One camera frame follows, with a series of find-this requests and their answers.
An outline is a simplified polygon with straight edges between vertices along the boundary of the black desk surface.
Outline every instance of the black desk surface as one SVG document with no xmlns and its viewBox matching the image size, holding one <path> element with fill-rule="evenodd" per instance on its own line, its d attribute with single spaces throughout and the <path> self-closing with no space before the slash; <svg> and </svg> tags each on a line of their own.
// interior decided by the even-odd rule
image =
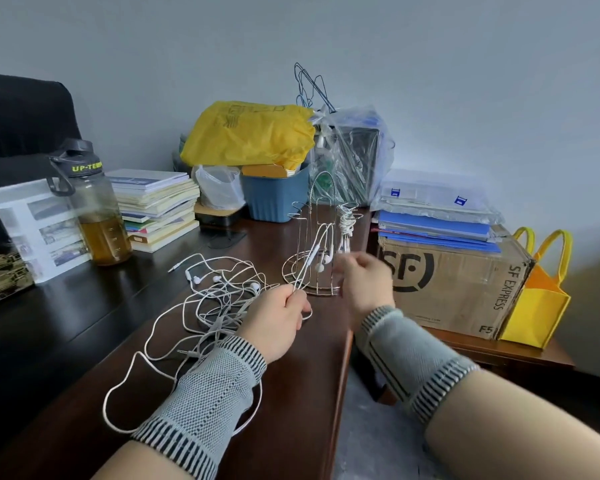
<svg viewBox="0 0 600 480">
<path fill-rule="evenodd" d="M 0 302 L 0 449 L 186 288 L 171 266 L 225 235 L 196 229 L 153 254 L 87 262 Z"/>
</svg>

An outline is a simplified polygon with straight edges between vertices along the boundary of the blue wire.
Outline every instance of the blue wire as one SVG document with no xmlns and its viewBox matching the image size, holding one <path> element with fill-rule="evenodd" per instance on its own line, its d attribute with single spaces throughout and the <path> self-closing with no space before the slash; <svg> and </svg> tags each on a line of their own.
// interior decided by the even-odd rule
<svg viewBox="0 0 600 480">
<path fill-rule="evenodd" d="M 304 69 L 304 67 L 302 67 L 302 65 L 300 65 L 297 62 L 296 65 L 294 65 L 294 75 L 296 76 L 296 81 L 298 83 L 298 95 L 296 96 L 296 104 L 298 104 L 299 99 L 298 105 L 302 105 L 304 107 L 313 106 L 313 96 L 315 95 L 315 92 L 318 92 L 324 103 L 327 104 L 329 112 L 336 112 L 336 108 L 333 106 L 333 104 L 331 104 L 329 98 L 327 97 L 327 88 L 324 85 L 324 78 L 321 75 L 317 75 L 315 79 L 312 79 L 309 75 L 309 72 L 307 72 Z M 304 88 L 303 77 L 307 79 L 312 86 L 311 97 L 309 97 L 309 94 Z M 318 79 L 320 79 L 320 82 L 322 83 L 322 89 L 320 89 L 320 87 L 318 86 Z"/>
</svg>

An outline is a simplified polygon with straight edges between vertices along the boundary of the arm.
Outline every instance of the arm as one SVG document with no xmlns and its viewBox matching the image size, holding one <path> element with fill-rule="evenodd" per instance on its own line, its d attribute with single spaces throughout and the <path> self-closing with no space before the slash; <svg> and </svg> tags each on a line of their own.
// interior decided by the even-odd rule
<svg viewBox="0 0 600 480">
<path fill-rule="evenodd" d="M 195 477 L 213 480 L 236 423 L 251 406 L 267 364 L 284 355 L 311 310 L 306 294 L 284 285 L 249 307 L 235 336 L 220 341 L 174 393 L 96 473 L 96 480 Z"/>
<path fill-rule="evenodd" d="M 394 308 L 391 271 L 341 255 L 356 343 L 459 480 L 600 480 L 600 435 L 444 345 Z"/>
</svg>

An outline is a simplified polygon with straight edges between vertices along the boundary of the brown liquid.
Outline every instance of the brown liquid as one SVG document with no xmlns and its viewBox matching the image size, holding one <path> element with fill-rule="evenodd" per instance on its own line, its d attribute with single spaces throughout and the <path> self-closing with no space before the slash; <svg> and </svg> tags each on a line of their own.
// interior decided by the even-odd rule
<svg viewBox="0 0 600 480">
<path fill-rule="evenodd" d="M 93 261 L 98 266 L 117 264 L 131 256 L 131 243 L 120 217 L 114 216 L 99 222 L 80 222 L 80 228 Z"/>
</svg>

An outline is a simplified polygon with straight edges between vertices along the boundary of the yellow bag handle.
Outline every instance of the yellow bag handle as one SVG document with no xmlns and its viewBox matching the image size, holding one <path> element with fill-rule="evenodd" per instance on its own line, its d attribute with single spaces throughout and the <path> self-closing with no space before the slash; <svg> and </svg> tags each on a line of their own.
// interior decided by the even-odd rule
<svg viewBox="0 0 600 480">
<path fill-rule="evenodd" d="M 520 240 L 522 234 L 527 234 L 527 243 L 525 249 L 529 254 L 533 254 L 534 247 L 536 246 L 536 233 L 531 227 L 518 227 L 518 230 L 513 233 L 513 239 Z"/>
<path fill-rule="evenodd" d="M 547 237 L 540 247 L 538 248 L 534 259 L 538 262 L 544 256 L 544 253 L 552 243 L 562 236 L 562 253 L 560 254 L 560 263 L 558 264 L 558 273 L 553 277 L 553 280 L 560 286 L 560 284 L 567 277 L 567 268 L 569 267 L 569 261 L 571 259 L 571 250 L 573 248 L 573 236 L 569 231 L 562 229 L 555 230 Z"/>
</svg>

